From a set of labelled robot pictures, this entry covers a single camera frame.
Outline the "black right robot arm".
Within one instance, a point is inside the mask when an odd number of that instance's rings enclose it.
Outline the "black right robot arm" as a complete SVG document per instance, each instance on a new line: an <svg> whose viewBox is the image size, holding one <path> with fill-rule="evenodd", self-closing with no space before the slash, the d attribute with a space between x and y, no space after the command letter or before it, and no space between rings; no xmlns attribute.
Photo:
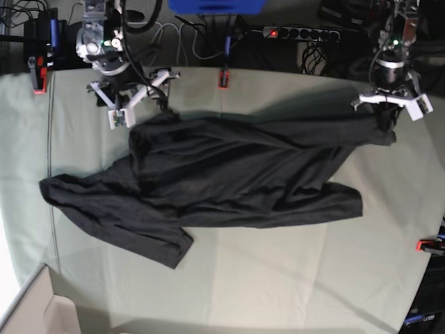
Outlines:
<svg viewBox="0 0 445 334"><path fill-rule="evenodd" d="M179 73L169 67L145 73L141 59L156 54L159 46L151 43L132 54L127 37L149 31L156 23L162 1L155 1L146 19L139 11L127 9L126 1L85 1L82 27L76 36L76 53L101 77L87 86L96 97L96 105L107 110L111 129L131 128L136 123L135 108L146 98L156 102L160 111L174 117L169 107L170 82Z"/></svg>

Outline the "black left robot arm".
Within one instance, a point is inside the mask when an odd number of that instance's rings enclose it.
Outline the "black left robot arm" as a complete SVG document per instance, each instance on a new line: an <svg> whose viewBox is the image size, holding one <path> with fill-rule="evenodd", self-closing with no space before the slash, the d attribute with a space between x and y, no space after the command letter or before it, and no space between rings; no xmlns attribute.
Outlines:
<svg viewBox="0 0 445 334"><path fill-rule="evenodd" d="M378 34L373 41L373 58L368 69L371 89L351 103L354 109L372 106L379 128L391 131L400 112L411 120L433 112L428 96L421 91L419 73L410 62L410 48L419 27L419 1L384 1Z"/></svg>

